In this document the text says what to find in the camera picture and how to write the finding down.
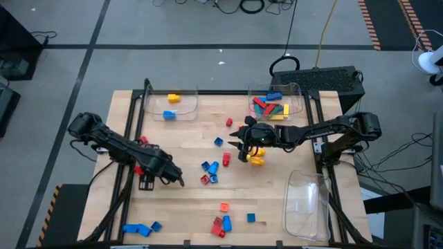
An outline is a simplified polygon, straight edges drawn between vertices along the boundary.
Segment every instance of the wooden table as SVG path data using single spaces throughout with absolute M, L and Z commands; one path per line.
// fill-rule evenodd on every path
M 124 133 L 131 94 L 131 91 L 115 91 L 112 97 L 107 125 L 121 134 Z M 320 92 L 320 97 L 325 120 L 342 114 L 336 92 Z M 163 228 L 160 232 L 151 233 L 148 238 L 139 234 L 125 234 L 125 243 L 183 244 L 183 240 L 190 239 L 193 245 L 271 246 L 277 240 L 283 241 L 286 246 L 327 244 L 293 237 L 282 228 L 284 191 L 289 174 L 295 169 L 316 173 L 311 142 L 303 143 L 290 154 L 281 149 L 267 148 L 264 167 L 252 167 L 240 162 L 236 159 L 238 150 L 227 143 L 229 140 L 237 140 L 228 135 L 243 124 L 244 117 L 248 115 L 247 101 L 248 97 L 244 95 L 200 95 L 197 119 L 193 121 L 162 122 L 154 121 L 149 114 L 145 115 L 142 135 L 174 156 L 175 164 L 183 170 L 186 186 L 182 188 L 178 183 L 162 185 L 156 179 L 153 192 L 139 191 L 136 177 L 127 223 L 151 226 L 154 221 L 159 221 Z M 311 101 L 311 108 L 314 122 L 318 122 L 314 101 Z M 137 110 L 138 107 L 131 138 L 134 138 Z M 227 118 L 234 120 L 232 127 L 225 125 Z M 281 123 L 308 125 L 304 104 L 303 111 L 297 113 L 291 121 Z M 332 135 L 329 140 L 339 136 Z M 214 145 L 216 137 L 224 140 L 221 147 Z M 222 167 L 224 152 L 232 155 L 228 167 Z M 203 185 L 200 181 L 204 174 L 201 164 L 215 160 L 220 162 L 219 182 Z M 348 155 L 343 155 L 341 160 L 353 163 L 352 157 Z M 98 156 L 95 173 L 108 162 L 107 155 Z M 117 166 L 110 167 L 93 183 L 78 239 L 87 237 L 109 209 L 116 169 Z M 335 166 L 335 172 L 343 211 L 360 233 L 371 241 L 355 169 L 340 164 Z M 221 202 L 229 204 L 228 213 L 219 211 Z M 247 213 L 255 213 L 257 221 L 248 223 Z M 335 213 L 332 210 L 330 213 L 335 239 L 340 241 Z M 210 229 L 214 218 L 224 215 L 230 215 L 233 231 L 227 232 L 222 239 L 211 234 Z M 114 221 L 113 239 L 117 236 L 119 221 L 120 212 Z

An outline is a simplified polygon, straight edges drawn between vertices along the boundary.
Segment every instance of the clear plastic bin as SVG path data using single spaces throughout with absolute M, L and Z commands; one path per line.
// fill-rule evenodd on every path
M 170 103 L 168 94 L 177 94 L 180 101 Z M 194 120 L 197 117 L 197 105 L 199 102 L 199 94 L 197 85 L 192 90 L 170 90 L 170 91 L 153 91 L 146 89 L 144 110 L 150 114 L 154 120 L 173 121 L 173 120 Z M 175 119 L 166 120 L 163 117 L 164 111 L 171 111 L 175 114 Z
M 248 88 L 248 109 L 251 116 L 257 120 L 268 121 L 283 121 L 291 120 L 295 113 L 299 113 L 303 110 L 302 96 L 300 87 L 296 83 L 290 83 L 287 85 L 273 85 L 273 90 L 269 90 L 269 84 L 257 84 L 250 83 Z M 281 93 L 281 100 L 267 100 L 265 104 L 280 105 L 283 108 L 285 104 L 289 105 L 289 112 L 284 115 L 283 110 L 275 115 L 264 115 L 264 109 L 254 103 L 254 98 L 266 98 L 268 93 Z
M 327 241 L 329 192 L 321 174 L 292 171 L 284 200 L 283 228 L 290 235 L 313 241 Z

